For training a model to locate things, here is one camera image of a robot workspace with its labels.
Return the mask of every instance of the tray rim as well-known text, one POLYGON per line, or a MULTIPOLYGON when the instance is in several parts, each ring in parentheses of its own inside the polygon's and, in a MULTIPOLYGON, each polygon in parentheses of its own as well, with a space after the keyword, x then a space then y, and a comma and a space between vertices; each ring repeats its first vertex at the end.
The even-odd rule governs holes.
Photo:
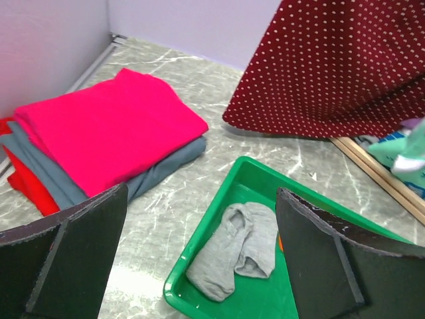
POLYGON ((384 227, 374 223, 373 221, 359 215, 358 213, 338 204, 337 202, 327 198, 326 196, 323 196, 322 194, 319 194, 318 192, 308 188, 307 186, 302 185, 301 183, 291 179, 288 176, 285 176, 284 174, 266 166, 263 163, 260 163, 256 159, 250 158, 248 156, 240 156, 236 159, 233 166, 231 167, 229 173, 225 177, 222 185, 218 189, 216 195, 214 196, 213 200, 211 201, 211 204, 209 205, 208 209, 206 210, 203 218, 199 222, 197 228, 193 232, 191 238, 187 242, 185 248, 181 252, 179 258, 177 259, 176 263, 174 264, 173 268, 171 269, 167 279, 165 280, 164 286, 163 286, 163 296, 165 301, 173 307, 174 309, 178 310, 182 314, 190 317, 190 318, 196 318, 196 319, 212 319, 210 316, 206 316, 204 312, 201 312, 201 310, 194 308, 192 304, 189 304, 188 302, 184 301, 182 298, 177 296, 173 292, 173 287, 178 281, 178 279, 181 276, 184 276, 184 272, 186 271, 189 261, 193 257, 193 253, 196 247, 195 242, 195 234, 198 232, 204 233, 207 230, 207 227, 211 220, 214 218, 214 214, 209 213, 210 211, 216 211, 218 209, 218 206, 220 205, 221 199, 224 197, 226 192, 229 190, 230 186, 232 185, 232 182, 234 178, 236 177, 240 167, 244 163, 250 163, 252 165, 257 166, 260 169, 263 169, 269 174, 278 176, 280 179, 284 180, 286 183, 291 184, 292 186, 298 188, 299 190, 302 190, 304 193, 308 193, 308 195, 315 197, 317 200, 321 202, 326 202, 327 205, 332 206, 332 208, 343 211, 344 213, 347 213, 350 215, 354 222, 361 222, 366 223, 369 225, 374 226, 373 228, 376 230, 379 230, 382 235, 389 236, 390 238, 401 240, 404 242, 409 243, 405 238, 389 231, 388 229, 385 229, 384 227))

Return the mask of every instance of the gray fabric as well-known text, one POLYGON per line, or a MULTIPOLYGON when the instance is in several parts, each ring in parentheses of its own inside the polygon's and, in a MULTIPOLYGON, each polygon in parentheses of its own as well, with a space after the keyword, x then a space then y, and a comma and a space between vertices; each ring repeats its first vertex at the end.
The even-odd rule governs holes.
POLYGON ((246 203, 253 229, 245 239, 234 268, 236 274, 254 278, 268 278, 275 267, 278 223, 274 212, 259 203, 246 203))
POLYGON ((370 145, 378 143, 379 141, 379 139, 376 136, 370 136, 370 135, 360 135, 353 139, 354 139, 354 142, 360 145, 360 147, 363 148, 365 151, 367 151, 370 145))
POLYGON ((217 230, 189 266, 187 278, 211 300, 221 302, 234 292, 234 266, 251 230, 246 207, 229 206, 217 230))
MULTIPOLYGON (((88 198, 59 165, 30 143, 28 135, 16 122, 7 124, 13 133, 0 136, 0 143, 4 144, 37 176, 61 209, 77 205, 88 198)), ((146 172, 129 180, 126 183, 128 200, 131 201, 142 195, 179 167, 199 157, 205 151, 206 146, 205 138, 198 138, 146 172)))

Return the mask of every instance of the folded fabric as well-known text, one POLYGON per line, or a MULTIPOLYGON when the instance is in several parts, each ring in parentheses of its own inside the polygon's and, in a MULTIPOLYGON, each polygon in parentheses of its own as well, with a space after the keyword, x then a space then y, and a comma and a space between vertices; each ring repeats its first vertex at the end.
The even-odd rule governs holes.
MULTIPOLYGON (((0 136, 0 143, 4 144, 38 177, 61 209, 77 205, 88 198, 59 165, 30 143, 28 136, 16 122, 8 122, 8 125, 13 133, 0 136)), ((206 145, 204 137, 197 138, 146 172, 130 179, 126 183, 128 200, 131 201, 142 195, 182 165, 195 160, 205 151, 206 145)))
POLYGON ((415 192, 419 197, 425 198, 425 169, 416 171, 403 171, 396 169, 394 165, 396 161, 400 161, 400 155, 405 151, 408 139, 411 140, 410 135, 404 135, 403 131, 395 132, 385 138, 379 140, 378 143, 371 145, 368 152, 379 162, 387 168, 391 169, 394 176, 399 178, 408 188, 415 192))
POLYGON ((409 118, 408 120, 402 121, 400 124, 404 128, 413 130, 420 123, 420 121, 422 121, 422 118, 409 118))
POLYGON ((247 202, 244 206, 250 212, 253 227, 245 238, 234 271, 241 276, 269 278, 275 267, 276 215, 260 203, 247 202))
POLYGON ((406 137, 406 145, 391 169, 396 173, 413 173, 425 168, 425 120, 406 137))
POLYGON ((252 227, 245 205, 227 207, 220 225, 187 269, 189 281, 211 300, 221 302, 234 292, 234 267, 252 227))
POLYGON ((91 88, 21 106, 14 117, 89 197, 208 130, 166 82, 128 69, 91 88))
MULTIPOLYGON (((0 120, 0 136, 12 133, 12 130, 7 125, 7 122, 11 120, 13 119, 4 118, 0 120)), ((54 199, 50 196, 46 187, 39 181, 34 173, 5 146, 3 146, 3 149, 15 168, 15 171, 7 178, 11 187, 20 191, 26 198, 33 202, 43 216, 58 212, 60 210, 58 205, 54 202, 54 199)))

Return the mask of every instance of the wooden frame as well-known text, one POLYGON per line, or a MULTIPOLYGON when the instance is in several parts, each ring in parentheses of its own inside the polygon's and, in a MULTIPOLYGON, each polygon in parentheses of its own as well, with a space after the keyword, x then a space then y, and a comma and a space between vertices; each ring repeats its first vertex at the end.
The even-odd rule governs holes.
POLYGON ((351 138, 331 138, 346 156, 398 201, 419 222, 425 225, 425 201, 395 178, 351 138))

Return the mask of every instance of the polka dot cloth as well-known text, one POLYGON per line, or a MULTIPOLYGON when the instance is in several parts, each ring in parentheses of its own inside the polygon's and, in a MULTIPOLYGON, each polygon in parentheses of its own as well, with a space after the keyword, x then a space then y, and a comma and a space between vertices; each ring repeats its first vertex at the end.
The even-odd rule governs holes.
POLYGON ((284 0, 223 114, 237 128, 382 137, 425 116, 425 1, 284 0))

